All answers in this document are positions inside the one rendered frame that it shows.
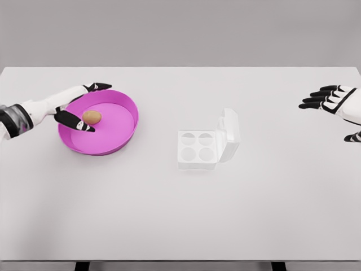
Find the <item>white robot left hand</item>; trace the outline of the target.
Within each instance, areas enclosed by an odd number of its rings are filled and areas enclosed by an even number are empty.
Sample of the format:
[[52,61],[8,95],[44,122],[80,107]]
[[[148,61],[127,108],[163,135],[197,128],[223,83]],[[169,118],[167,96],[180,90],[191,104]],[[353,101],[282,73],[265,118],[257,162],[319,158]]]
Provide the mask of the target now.
[[76,115],[68,112],[65,108],[72,102],[80,99],[82,96],[93,93],[96,91],[102,91],[110,89],[112,85],[106,83],[94,82],[92,84],[80,85],[68,88],[60,93],[54,94],[45,99],[47,105],[47,113],[53,115],[55,121],[68,128],[85,131],[95,132],[95,128],[86,124]]

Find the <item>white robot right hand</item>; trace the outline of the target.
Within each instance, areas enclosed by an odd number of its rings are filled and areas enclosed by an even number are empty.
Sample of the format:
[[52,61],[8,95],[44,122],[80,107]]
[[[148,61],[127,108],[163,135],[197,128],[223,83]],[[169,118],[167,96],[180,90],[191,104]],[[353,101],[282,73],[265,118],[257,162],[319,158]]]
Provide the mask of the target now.
[[323,86],[304,98],[298,108],[322,110],[361,127],[361,88]]

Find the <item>brown egg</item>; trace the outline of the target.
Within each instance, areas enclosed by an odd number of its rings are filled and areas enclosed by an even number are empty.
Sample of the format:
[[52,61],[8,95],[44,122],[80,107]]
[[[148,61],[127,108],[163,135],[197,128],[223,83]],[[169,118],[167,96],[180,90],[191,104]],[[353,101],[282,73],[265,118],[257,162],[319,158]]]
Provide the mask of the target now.
[[94,125],[101,121],[102,114],[95,110],[88,110],[82,114],[82,120],[88,125]]

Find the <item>white egg box with lid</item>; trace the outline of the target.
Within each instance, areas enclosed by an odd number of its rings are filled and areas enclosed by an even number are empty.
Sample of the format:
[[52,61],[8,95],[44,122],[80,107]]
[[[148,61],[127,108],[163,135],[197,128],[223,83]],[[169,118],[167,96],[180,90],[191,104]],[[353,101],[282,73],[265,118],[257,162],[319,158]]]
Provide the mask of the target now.
[[241,141],[238,114],[225,108],[214,130],[180,130],[177,160],[181,170],[213,170],[233,158]]

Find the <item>round pink tray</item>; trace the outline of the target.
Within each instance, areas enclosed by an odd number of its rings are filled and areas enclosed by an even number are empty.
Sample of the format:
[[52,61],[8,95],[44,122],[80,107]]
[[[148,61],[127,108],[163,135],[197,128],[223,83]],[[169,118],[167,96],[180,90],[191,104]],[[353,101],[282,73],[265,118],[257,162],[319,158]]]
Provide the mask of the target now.
[[61,141],[71,150],[85,155],[107,155],[124,147],[132,138],[139,120],[135,102],[117,90],[102,90],[85,94],[66,107],[80,119],[89,110],[102,119],[93,127],[95,132],[74,130],[58,125]]

